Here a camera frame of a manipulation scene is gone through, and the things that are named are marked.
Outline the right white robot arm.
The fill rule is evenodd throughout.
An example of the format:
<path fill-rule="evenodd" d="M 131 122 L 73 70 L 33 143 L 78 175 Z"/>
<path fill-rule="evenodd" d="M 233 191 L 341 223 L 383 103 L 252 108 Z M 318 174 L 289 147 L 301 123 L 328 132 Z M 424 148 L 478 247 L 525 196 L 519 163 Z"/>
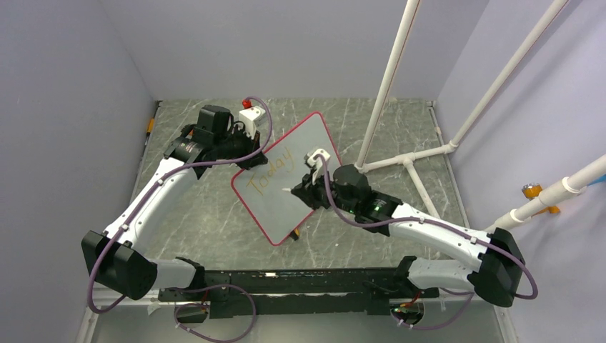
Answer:
<path fill-rule="evenodd" d="M 333 208 L 342 220 L 368 232 L 412 239 L 447 255 L 446 260 L 404 257 L 394 276 L 403 297 L 425 289 L 472 292 L 498 307 L 515 299 L 535 299 L 538 289 L 512 234 L 468 229 L 375 191 L 354 166 L 321 175 L 315 167 L 289 193 L 311 209 Z"/>

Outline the red-framed whiteboard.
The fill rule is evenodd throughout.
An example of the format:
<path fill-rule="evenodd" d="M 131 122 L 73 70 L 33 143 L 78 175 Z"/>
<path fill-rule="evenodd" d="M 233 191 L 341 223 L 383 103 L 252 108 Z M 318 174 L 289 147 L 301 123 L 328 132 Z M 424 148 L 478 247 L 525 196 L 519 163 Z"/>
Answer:
<path fill-rule="evenodd" d="M 324 117 L 313 112 L 264 151 L 268 163 L 238 171 L 231 187 L 268 242 L 279 246 L 313 210 L 287 190 L 309 172 L 305 156 L 317 149 L 329 155 L 329 170 L 341 165 Z"/>

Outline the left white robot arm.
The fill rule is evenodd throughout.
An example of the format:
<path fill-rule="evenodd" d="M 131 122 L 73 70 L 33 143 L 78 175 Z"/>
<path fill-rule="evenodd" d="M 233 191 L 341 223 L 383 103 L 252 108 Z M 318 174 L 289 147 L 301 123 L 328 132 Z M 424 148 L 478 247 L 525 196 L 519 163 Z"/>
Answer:
<path fill-rule="evenodd" d="M 87 232 L 81 241 L 89 272 L 87 302 L 94 306 L 94 285 L 121 298 L 141 299 L 151 290 L 177 289 L 188 300 L 205 290 L 204 267 L 185 258 L 144 256 L 164 217 L 177 201 L 213 166 L 236 164 L 251 169 L 267 163 L 257 127 L 271 120 L 269 107 L 246 98 L 237 116 L 205 105 L 197 122 L 184 126 L 167 147 L 152 178 L 126 210 L 102 232 Z"/>

